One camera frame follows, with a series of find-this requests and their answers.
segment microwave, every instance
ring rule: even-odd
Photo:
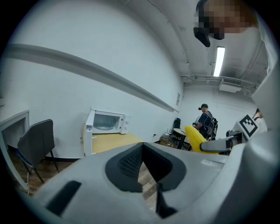
[[[91,108],[86,121],[86,129],[90,130],[93,134],[127,134],[130,119],[130,115],[99,111]]]

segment round table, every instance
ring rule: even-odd
[[[181,140],[180,140],[180,143],[179,143],[177,149],[182,149],[183,142],[184,142],[185,137],[186,137],[186,133],[183,130],[179,129],[179,128],[174,128],[173,130],[181,135]]]

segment person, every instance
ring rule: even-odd
[[[264,22],[263,18],[242,0],[200,0],[203,3],[201,20],[206,21],[204,28],[211,34],[224,37],[226,33],[241,33],[249,27],[258,28],[266,47],[268,57],[267,76],[252,96],[254,102],[261,107],[268,129],[278,129],[280,117],[274,116],[274,111],[280,110],[280,104],[270,102],[279,101],[279,51],[275,37]]]
[[[198,124],[195,129],[197,129],[199,133],[206,139],[208,137],[207,131],[209,129],[209,126],[211,125],[213,115],[210,111],[208,111],[208,105],[205,103],[203,103],[198,109],[202,111],[202,115],[199,118]]]
[[[256,125],[258,126],[258,130],[257,130],[258,133],[264,133],[267,131],[266,122],[263,118],[263,115],[259,111],[259,108],[257,108],[255,115],[253,116],[253,119]]]

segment black cap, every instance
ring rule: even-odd
[[[203,103],[203,104],[201,105],[201,107],[206,107],[206,108],[208,108],[208,105],[207,105],[206,103]]]
[[[201,107],[198,108],[198,110],[201,110],[202,107],[208,108],[208,105],[206,103],[203,103]]]

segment gray chair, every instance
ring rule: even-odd
[[[48,119],[29,127],[27,132],[20,138],[16,153],[22,160],[29,174],[31,174],[31,172],[28,167],[32,168],[40,181],[44,183],[35,166],[50,152],[52,161],[58,171],[52,152],[54,146],[53,121]]]

